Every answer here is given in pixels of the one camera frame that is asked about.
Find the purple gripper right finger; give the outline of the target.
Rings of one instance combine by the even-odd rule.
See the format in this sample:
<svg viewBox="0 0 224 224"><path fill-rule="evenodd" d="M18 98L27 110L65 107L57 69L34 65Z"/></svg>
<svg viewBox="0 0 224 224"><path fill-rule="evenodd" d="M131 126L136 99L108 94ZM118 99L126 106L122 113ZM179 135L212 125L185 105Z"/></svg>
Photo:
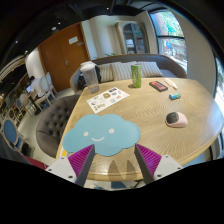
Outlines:
<svg viewBox="0 0 224 224"><path fill-rule="evenodd" d="M170 155L160 155L140 144L135 145L134 154L146 184L182 169L182 166Z"/></svg>

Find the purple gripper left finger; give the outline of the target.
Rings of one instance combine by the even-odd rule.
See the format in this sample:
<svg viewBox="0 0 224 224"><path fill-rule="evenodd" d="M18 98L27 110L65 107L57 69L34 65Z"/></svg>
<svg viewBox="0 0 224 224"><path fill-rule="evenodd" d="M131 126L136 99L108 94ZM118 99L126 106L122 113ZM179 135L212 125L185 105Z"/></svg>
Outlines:
<svg viewBox="0 0 224 224"><path fill-rule="evenodd" d="M47 171L83 187L94 156L95 146L90 145L68 157L59 157Z"/></svg>

